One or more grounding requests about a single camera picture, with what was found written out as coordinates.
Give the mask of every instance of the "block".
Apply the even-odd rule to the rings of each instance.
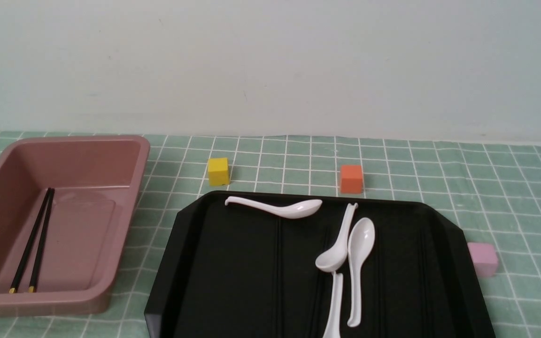
[[[475,274],[479,277],[494,276],[498,270],[498,255],[494,246],[489,243],[468,243]]]
[[[208,181],[211,186],[229,184],[228,158],[211,158],[208,160]]]
[[[340,171],[342,194],[363,193],[363,168],[360,165],[342,165]]]

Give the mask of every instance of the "white wall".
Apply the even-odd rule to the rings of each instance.
[[[541,1],[0,0],[0,129],[541,141]]]

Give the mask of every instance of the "pink plastic tray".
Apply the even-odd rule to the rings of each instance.
[[[97,313],[109,304],[150,144],[143,137],[22,139],[0,156],[0,316]],[[9,285],[47,187],[56,189],[36,293]]]

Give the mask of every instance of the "yellow cube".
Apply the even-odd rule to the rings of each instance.
[[[229,184],[229,160],[227,158],[208,160],[208,181],[211,186]]]

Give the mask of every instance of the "pink cube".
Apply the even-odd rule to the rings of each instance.
[[[498,256],[494,246],[489,243],[468,243],[475,273],[479,277],[494,276],[498,269]]]

